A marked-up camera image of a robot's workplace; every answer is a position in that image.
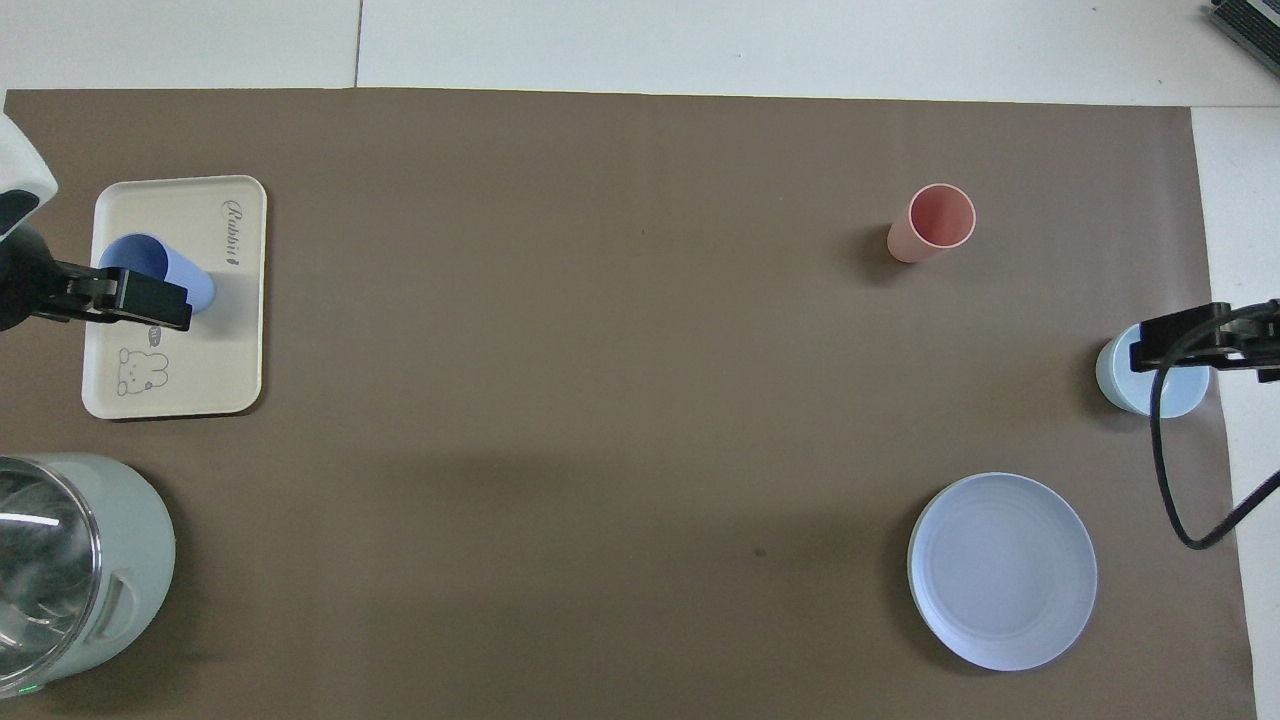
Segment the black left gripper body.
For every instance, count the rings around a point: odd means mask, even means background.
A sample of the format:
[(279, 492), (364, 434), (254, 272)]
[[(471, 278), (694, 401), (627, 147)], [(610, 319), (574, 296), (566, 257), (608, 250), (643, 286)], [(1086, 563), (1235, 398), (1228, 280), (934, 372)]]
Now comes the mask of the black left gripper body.
[(41, 314), (60, 284), (61, 269), (44, 237), (17, 225), (1, 246), (1, 332)]

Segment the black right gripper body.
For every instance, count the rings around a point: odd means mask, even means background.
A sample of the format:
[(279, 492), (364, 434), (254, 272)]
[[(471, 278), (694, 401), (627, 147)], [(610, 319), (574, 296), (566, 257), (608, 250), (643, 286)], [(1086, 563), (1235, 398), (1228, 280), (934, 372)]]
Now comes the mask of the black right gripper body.
[(1279, 301), (1234, 307), (1222, 327), (1229, 336), (1225, 372), (1251, 370), (1260, 383), (1279, 382)]

